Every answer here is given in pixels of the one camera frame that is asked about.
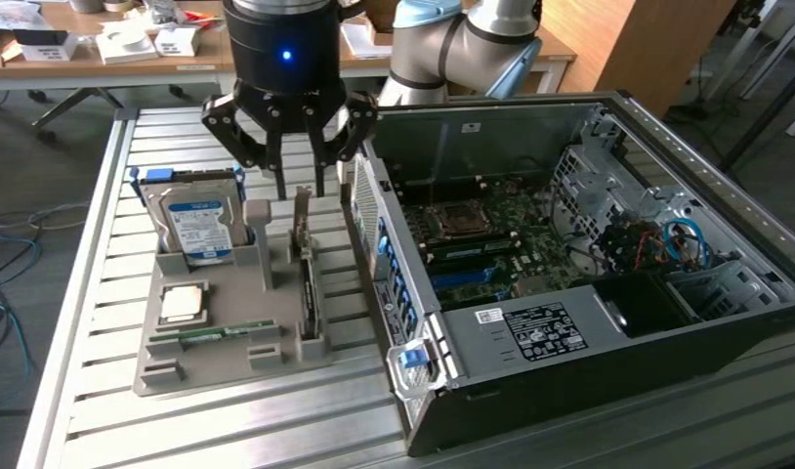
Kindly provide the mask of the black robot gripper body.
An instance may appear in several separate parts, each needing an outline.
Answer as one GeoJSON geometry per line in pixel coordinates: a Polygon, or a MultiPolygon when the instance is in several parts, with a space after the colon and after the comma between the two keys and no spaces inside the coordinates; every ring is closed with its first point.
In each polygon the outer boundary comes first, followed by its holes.
{"type": "Polygon", "coordinates": [[[335,1],[226,1],[236,103],[262,128],[306,131],[304,107],[326,123],[346,101],[335,1]]]}

